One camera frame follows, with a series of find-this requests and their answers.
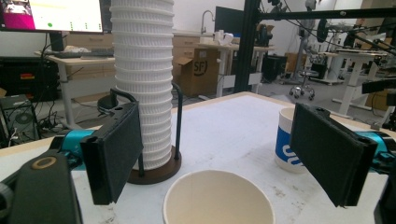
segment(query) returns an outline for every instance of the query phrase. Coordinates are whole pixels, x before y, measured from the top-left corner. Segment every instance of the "office chair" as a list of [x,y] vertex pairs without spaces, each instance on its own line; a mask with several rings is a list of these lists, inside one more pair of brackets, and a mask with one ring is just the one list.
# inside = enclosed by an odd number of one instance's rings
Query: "office chair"
[[299,75],[304,78],[303,83],[299,86],[294,86],[290,89],[289,94],[294,95],[294,98],[298,99],[300,95],[305,95],[306,92],[309,93],[309,100],[313,100],[315,97],[315,90],[309,85],[305,85],[306,79],[308,77],[318,77],[318,72],[315,71],[299,71]]

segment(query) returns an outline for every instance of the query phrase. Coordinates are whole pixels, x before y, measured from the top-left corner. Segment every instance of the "metal rod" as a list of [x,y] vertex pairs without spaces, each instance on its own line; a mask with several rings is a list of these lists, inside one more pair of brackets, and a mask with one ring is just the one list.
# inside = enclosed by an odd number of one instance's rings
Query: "metal rod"
[[183,93],[181,92],[180,87],[172,82],[172,86],[177,91],[178,101],[177,101],[177,127],[176,127],[176,145],[175,145],[175,160],[180,159],[179,157],[179,146],[180,146],[180,130],[181,130],[181,113],[183,111]]
[[309,20],[309,19],[357,19],[357,18],[384,18],[392,17],[396,13],[395,7],[349,9],[332,11],[309,11],[309,12],[284,12],[284,13],[262,13],[261,20]]
[[261,0],[245,0],[244,26],[242,28],[241,42],[239,45],[234,92],[248,90],[254,39],[260,16],[260,1]]

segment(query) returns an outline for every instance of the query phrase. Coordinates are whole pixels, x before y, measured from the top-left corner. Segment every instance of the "black metal frame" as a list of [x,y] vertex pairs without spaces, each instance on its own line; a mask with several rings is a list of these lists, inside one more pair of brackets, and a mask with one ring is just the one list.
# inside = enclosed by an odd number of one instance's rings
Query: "black metal frame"
[[239,57],[235,76],[234,92],[248,90],[249,67],[253,55],[253,46],[256,26],[260,21],[281,20],[308,20],[308,19],[357,19],[383,18],[396,15],[396,8],[371,8],[349,9],[332,11],[309,11],[309,12],[280,12],[261,13],[260,2],[262,0],[245,0],[245,15],[239,44]]

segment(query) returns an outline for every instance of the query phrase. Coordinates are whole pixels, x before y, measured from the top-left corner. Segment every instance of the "table surface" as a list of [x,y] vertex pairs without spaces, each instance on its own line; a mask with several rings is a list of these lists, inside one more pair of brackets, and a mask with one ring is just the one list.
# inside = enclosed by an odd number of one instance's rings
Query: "table surface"
[[[41,55],[39,51],[35,52],[35,55]],[[64,64],[64,65],[70,65],[70,66],[84,66],[84,65],[97,65],[97,64],[106,64],[106,63],[114,63],[115,59],[114,57],[110,58],[104,58],[104,59],[80,59],[80,58],[71,58],[71,59],[61,59],[57,58],[53,55],[48,55],[46,56],[48,60],[51,60],[53,62],[59,63],[59,64]]]
[[[233,172],[257,185],[269,198],[276,223],[374,223],[374,209],[386,175],[369,173],[358,206],[336,208],[311,174],[292,174],[276,165],[278,113],[287,106],[293,105],[248,92],[184,106],[180,141],[183,161],[172,178],[148,186],[127,184],[117,204],[96,206],[86,173],[72,172],[84,222],[163,223],[163,200],[170,186],[186,173],[212,169]],[[369,128],[332,117],[352,130]],[[175,113],[172,121],[176,124]],[[396,137],[393,132],[384,132]],[[173,144],[175,133],[173,125]],[[1,149],[0,179],[47,150],[50,141]]]

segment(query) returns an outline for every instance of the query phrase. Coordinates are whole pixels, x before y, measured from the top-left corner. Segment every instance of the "cardboard box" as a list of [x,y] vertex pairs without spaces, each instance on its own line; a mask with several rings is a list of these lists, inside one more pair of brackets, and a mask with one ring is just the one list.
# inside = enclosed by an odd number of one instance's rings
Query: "cardboard box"
[[370,93],[365,105],[374,109],[387,111],[387,95],[387,90]]
[[212,94],[218,85],[219,52],[216,49],[195,49],[194,57],[180,57],[180,88],[187,96]]
[[[285,53],[285,56],[288,57],[286,72],[294,72],[294,69],[297,64],[298,53]],[[303,68],[306,61],[306,54],[303,54],[301,59],[301,67]]]
[[106,92],[96,93],[93,95],[76,97],[76,98],[74,98],[74,100],[79,103],[94,102],[94,101],[98,101],[100,98],[105,97],[109,94],[110,94],[110,92],[106,91]]

